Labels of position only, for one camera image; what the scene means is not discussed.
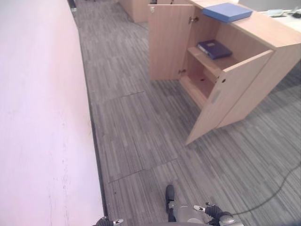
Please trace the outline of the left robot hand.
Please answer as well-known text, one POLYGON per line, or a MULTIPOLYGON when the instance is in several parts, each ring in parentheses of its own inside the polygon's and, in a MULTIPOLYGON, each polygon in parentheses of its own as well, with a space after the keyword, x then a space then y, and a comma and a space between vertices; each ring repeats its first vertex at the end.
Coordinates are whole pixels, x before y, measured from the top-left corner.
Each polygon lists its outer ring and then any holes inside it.
POLYGON ((102 217, 93 226, 119 226, 124 222, 124 219, 109 220, 107 217, 102 217))

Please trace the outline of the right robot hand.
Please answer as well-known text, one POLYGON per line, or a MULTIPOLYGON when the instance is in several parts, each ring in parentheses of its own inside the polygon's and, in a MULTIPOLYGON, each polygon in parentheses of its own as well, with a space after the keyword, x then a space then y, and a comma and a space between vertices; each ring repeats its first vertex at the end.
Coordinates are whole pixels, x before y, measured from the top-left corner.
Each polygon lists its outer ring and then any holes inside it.
POLYGON ((223 211, 219 206, 211 202, 206 202, 205 207, 193 205, 193 209, 210 216, 212 219, 208 224, 211 226, 227 226, 235 222, 235 219, 229 212, 223 211))

